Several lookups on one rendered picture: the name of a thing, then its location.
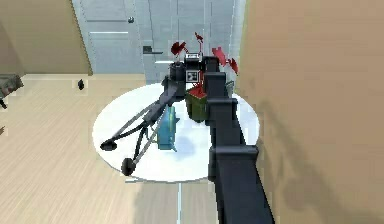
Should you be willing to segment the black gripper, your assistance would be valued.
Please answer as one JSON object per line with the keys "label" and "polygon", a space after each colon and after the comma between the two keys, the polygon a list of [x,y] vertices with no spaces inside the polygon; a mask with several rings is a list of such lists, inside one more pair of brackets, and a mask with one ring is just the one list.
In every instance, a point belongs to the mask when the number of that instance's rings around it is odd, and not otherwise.
{"label": "black gripper", "polygon": [[[135,133],[136,131],[141,130],[137,140],[134,156],[132,158],[125,158],[122,161],[121,172],[123,175],[131,176],[133,174],[137,164],[147,152],[149,146],[154,142],[154,138],[157,136],[160,125],[157,125],[156,128],[152,130],[152,135],[149,137],[144,147],[141,148],[144,134],[148,128],[159,119],[166,106],[171,106],[173,103],[182,101],[185,98],[185,75],[186,69],[183,62],[174,62],[170,64],[169,75],[162,81],[164,91],[159,98],[154,103],[142,109],[138,114],[134,115],[111,138],[105,140],[100,145],[100,148],[104,151],[113,151],[117,148],[117,144],[115,143],[116,140],[122,139]],[[127,130],[127,128],[140,117],[143,117],[143,121],[133,129]]]}

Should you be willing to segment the white round table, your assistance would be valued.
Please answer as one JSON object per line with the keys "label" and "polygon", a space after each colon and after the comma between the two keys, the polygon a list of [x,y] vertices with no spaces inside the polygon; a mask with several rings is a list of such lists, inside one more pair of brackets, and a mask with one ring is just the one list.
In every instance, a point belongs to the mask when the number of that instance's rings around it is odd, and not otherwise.
{"label": "white round table", "polygon": [[[100,145],[111,138],[134,115],[154,103],[162,92],[163,86],[159,83],[130,90],[105,106],[96,118],[92,131],[96,152],[108,165],[119,172],[121,172],[122,161],[134,156],[139,134],[135,132],[116,140],[117,148],[113,151],[104,151]],[[203,122],[197,123],[189,118],[185,102],[176,102],[174,107],[176,117],[179,118],[175,139],[177,151],[159,150],[156,136],[129,177],[144,181],[172,183],[195,181],[208,176],[210,128]],[[127,130],[133,129],[142,121],[140,117]],[[144,134],[141,148],[144,147],[155,128],[156,126],[150,127]]]}

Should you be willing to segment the white panelled room door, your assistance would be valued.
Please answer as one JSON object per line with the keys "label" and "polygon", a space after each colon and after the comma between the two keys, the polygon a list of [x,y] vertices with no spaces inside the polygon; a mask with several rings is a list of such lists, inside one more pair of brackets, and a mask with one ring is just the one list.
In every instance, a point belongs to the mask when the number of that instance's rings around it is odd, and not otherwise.
{"label": "white panelled room door", "polygon": [[[144,72],[134,0],[71,0],[94,74]],[[128,18],[134,17],[134,23]]]}

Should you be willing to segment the white plain room door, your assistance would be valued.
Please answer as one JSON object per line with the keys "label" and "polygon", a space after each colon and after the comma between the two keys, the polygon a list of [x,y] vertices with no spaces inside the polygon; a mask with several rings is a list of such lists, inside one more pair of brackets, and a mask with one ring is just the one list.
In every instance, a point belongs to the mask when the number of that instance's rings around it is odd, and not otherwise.
{"label": "white plain room door", "polygon": [[175,56],[171,46],[185,42],[190,52],[198,52],[195,32],[204,38],[203,52],[220,46],[229,51],[235,0],[135,0],[135,12],[142,46],[151,46],[163,54],[144,54],[144,72],[148,84],[160,82],[168,74]]}

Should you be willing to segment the grey-green furniture piece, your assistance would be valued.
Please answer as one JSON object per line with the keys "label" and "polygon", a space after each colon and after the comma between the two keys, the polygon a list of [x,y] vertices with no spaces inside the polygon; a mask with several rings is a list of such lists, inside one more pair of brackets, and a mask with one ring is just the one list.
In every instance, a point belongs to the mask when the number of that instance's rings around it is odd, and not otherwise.
{"label": "grey-green furniture piece", "polygon": [[7,108],[4,98],[23,86],[24,84],[18,74],[0,74],[0,105],[3,109]]}

